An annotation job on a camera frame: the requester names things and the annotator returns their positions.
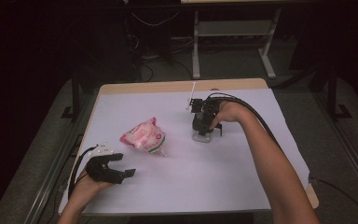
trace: white table surface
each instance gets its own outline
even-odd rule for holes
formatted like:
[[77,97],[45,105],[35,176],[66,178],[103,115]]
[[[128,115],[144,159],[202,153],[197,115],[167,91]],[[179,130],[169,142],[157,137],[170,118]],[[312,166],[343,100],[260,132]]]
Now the white table surface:
[[[191,139],[194,114],[186,111],[189,91],[100,94],[94,106],[79,153],[107,142],[122,161],[112,169],[136,169],[134,177],[102,191],[84,214],[136,216],[191,214],[270,209],[255,171],[246,138],[237,123],[223,123],[223,136],[213,133],[209,144]],[[205,99],[214,91],[196,91]],[[298,152],[273,92],[264,90],[220,91],[250,104],[265,120],[295,167],[304,188],[309,169]],[[166,133],[166,158],[148,154],[119,142],[126,131],[152,117]],[[85,156],[77,175],[88,161]],[[67,203],[62,197],[59,213]]]

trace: gray floor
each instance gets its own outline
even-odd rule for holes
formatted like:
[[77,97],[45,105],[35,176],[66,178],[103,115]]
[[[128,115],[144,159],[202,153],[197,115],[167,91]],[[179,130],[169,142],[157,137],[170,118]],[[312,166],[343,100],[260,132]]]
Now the gray floor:
[[[274,40],[269,57],[277,74],[270,80],[266,77],[254,44],[222,49],[216,53],[200,55],[201,79],[262,77],[269,86],[282,83],[299,71],[289,71],[288,65],[295,40]],[[189,51],[173,55],[173,58],[191,71]],[[146,63],[153,69],[151,81],[189,80],[189,73],[179,63],[166,63],[160,59]],[[141,69],[144,79],[150,70]],[[304,78],[286,90],[275,91],[287,125],[298,148],[310,168],[310,175],[331,183],[347,192],[358,202],[358,175],[350,163],[346,146],[342,144],[337,127],[342,129],[358,154],[358,100],[347,83],[338,81],[337,102],[345,105],[351,119],[333,122],[324,111],[325,91],[312,93],[307,90],[310,78]],[[0,203],[0,223],[55,223],[57,208],[62,197],[62,183],[65,183],[73,166],[74,158],[64,163],[58,180],[46,176],[59,164],[58,156],[68,151],[76,138],[84,132],[95,102],[94,94],[81,95],[82,113],[76,122],[61,119],[63,110],[72,104],[71,85],[68,82],[52,105],[39,133],[25,156],[21,167],[13,178]],[[49,183],[53,190],[41,189]],[[322,181],[311,182],[319,198],[316,209],[322,223],[358,223],[358,206],[338,190]],[[42,208],[40,213],[34,211]],[[128,217],[83,217],[81,223],[127,223]],[[270,212],[255,213],[255,223],[271,223]]]

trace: wearable gripper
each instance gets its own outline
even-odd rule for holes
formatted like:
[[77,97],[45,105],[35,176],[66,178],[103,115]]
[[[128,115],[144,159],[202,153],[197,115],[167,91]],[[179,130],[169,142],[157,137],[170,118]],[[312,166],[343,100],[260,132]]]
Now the wearable gripper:
[[126,170],[124,172],[110,169],[107,163],[110,161],[121,161],[123,154],[99,156],[91,158],[86,165],[86,171],[94,181],[109,182],[112,184],[121,184],[125,178],[132,177],[136,169]]

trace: snack bag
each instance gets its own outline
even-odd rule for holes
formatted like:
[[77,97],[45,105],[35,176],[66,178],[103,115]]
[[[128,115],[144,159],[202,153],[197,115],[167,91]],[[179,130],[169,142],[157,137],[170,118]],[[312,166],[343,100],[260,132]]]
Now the snack bag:
[[156,126],[156,118],[143,122],[124,133],[120,141],[148,153],[159,151],[164,156],[162,143],[165,141],[165,133]]

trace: fingers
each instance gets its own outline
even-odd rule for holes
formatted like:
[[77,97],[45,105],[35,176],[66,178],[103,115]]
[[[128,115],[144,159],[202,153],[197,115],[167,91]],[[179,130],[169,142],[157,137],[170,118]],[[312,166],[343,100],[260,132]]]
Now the fingers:
[[211,123],[211,127],[209,127],[209,130],[214,129],[214,127],[216,127],[216,125],[220,122],[220,118],[219,116],[216,115],[216,117],[214,117],[212,123]]

